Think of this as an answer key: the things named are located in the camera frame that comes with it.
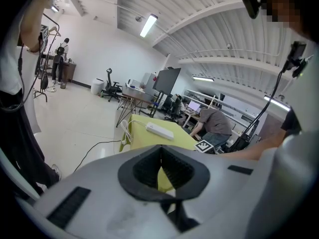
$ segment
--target shoe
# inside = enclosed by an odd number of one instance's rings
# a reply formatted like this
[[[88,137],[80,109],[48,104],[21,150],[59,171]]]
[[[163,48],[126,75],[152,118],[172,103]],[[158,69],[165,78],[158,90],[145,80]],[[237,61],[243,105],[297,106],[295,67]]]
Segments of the shoe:
[[[53,164],[51,169],[59,176],[59,181],[61,180],[61,171],[56,164]]]

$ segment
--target green tablecloth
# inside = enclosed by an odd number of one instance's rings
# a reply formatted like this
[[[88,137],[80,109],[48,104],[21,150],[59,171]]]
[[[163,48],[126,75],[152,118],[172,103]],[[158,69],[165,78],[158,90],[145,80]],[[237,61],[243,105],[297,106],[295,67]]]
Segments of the green tablecloth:
[[[189,136],[189,134],[187,134],[179,125],[177,125],[174,122],[164,121],[160,119],[153,119],[150,117],[140,116],[135,114],[131,115],[129,122],[131,120],[138,120],[144,124],[147,124],[148,122],[152,122],[156,125],[159,125],[161,127],[164,127],[172,131],[174,134],[174,139],[168,140],[157,134],[146,131],[144,125],[138,122],[132,122],[129,124],[129,132],[133,136],[133,140],[132,142],[129,142],[129,140],[127,139],[127,144],[131,145],[131,150],[143,148],[147,146],[152,146],[156,144],[173,145],[173,146],[182,147],[189,150],[195,150],[194,145],[196,144],[196,141],[191,136]],[[168,178],[166,177],[162,168],[159,170],[158,184],[159,184],[158,190],[162,192],[166,192],[172,189],[172,185],[169,182]]]

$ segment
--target white tile floor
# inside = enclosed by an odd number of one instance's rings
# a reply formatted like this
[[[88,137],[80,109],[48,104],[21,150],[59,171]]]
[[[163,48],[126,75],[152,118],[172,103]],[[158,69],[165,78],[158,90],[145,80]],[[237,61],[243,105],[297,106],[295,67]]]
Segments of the white tile floor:
[[[56,164],[62,178],[73,173],[87,151],[101,141],[120,140],[123,130],[115,128],[120,112],[117,100],[108,102],[90,93],[90,90],[72,83],[66,89],[56,85],[55,93],[34,99],[40,133],[35,135],[44,156],[51,166]],[[120,142],[101,143],[94,147],[83,161],[85,165],[98,158],[119,153]]]

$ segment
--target person in gray shirt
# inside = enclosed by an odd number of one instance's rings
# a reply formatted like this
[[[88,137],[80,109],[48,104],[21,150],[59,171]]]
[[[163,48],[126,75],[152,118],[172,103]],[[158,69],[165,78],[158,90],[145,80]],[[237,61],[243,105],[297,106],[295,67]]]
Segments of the person in gray shirt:
[[[231,136],[231,127],[227,117],[217,109],[202,109],[199,113],[199,121],[196,128],[189,134],[196,135],[201,130],[205,130],[206,134],[203,140],[208,141],[215,148],[226,143]]]

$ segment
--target monitor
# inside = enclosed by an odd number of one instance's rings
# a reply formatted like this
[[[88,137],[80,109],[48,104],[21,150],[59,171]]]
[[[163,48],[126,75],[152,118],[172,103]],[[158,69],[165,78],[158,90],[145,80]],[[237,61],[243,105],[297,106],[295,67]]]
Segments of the monitor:
[[[169,95],[174,87],[175,81],[179,75],[180,68],[161,70],[154,83],[153,89]]]
[[[191,101],[188,105],[188,108],[191,108],[192,110],[196,111],[199,108],[199,106],[200,104]]]

